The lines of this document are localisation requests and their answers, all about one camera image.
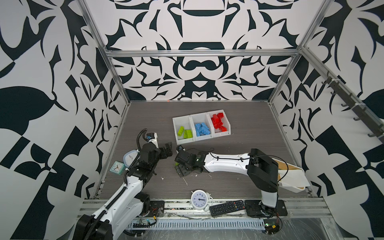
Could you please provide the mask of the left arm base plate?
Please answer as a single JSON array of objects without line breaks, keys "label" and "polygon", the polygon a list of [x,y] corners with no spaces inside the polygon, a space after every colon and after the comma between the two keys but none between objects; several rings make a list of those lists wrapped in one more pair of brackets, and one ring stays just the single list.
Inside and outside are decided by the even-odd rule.
[{"label": "left arm base plate", "polygon": [[165,201],[150,201],[149,210],[145,217],[162,217],[165,210]]}]

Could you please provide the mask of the blue brick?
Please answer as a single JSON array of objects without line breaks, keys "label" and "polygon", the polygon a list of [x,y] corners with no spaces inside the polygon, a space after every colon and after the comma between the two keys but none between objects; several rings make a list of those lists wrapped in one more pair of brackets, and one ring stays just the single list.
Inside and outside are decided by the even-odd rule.
[{"label": "blue brick", "polygon": [[198,137],[208,136],[211,134],[211,131],[206,123],[196,123],[195,129]]}]

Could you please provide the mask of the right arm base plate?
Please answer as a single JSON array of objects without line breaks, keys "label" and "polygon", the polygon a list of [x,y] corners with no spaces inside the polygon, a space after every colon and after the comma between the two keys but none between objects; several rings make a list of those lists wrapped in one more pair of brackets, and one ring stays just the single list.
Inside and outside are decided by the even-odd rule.
[{"label": "right arm base plate", "polygon": [[264,206],[261,200],[246,200],[245,207],[247,215],[251,218],[272,218],[275,217],[276,214],[279,214],[280,217],[288,215],[283,200],[278,200],[275,208]]}]

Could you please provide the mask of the green brick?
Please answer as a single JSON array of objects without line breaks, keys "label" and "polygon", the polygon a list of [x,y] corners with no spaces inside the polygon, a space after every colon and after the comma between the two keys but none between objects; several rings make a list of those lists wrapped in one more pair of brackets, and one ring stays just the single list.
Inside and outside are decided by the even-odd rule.
[{"label": "green brick", "polygon": [[181,137],[181,136],[183,135],[184,131],[185,131],[184,126],[181,126],[181,127],[179,128],[178,132],[177,132],[177,135],[178,135],[179,137]]},{"label": "green brick", "polygon": [[184,139],[193,138],[193,132],[191,130],[184,130]]}]

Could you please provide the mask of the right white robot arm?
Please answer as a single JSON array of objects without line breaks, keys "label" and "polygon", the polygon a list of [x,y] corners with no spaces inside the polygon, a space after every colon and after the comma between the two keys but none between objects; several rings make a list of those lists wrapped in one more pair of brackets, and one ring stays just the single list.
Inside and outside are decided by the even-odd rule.
[{"label": "right white robot arm", "polygon": [[248,176],[261,191],[261,206],[274,210],[278,204],[278,188],[281,181],[278,162],[259,149],[238,155],[220,155],[207,151],[197,154],[179,150],[175,169],[180,177],[190,173],[228,172]]}]

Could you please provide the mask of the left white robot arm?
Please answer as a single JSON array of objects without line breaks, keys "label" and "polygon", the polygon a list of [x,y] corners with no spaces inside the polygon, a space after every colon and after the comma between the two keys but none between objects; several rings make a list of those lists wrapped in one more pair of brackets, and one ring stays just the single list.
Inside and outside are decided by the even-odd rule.
[{"label": "left white robot arm", "polygon": [[80,217],[74,240],[116,240],[136,217],[151,212],[150,196],[143,188],[155,174],[158,162],[173,155],[173,147],[171,142],[159,147],[157,133],[147,133],[147,129],[140,131],[136,144],[137,148],[123,157],[123,184],[92,215]]}]

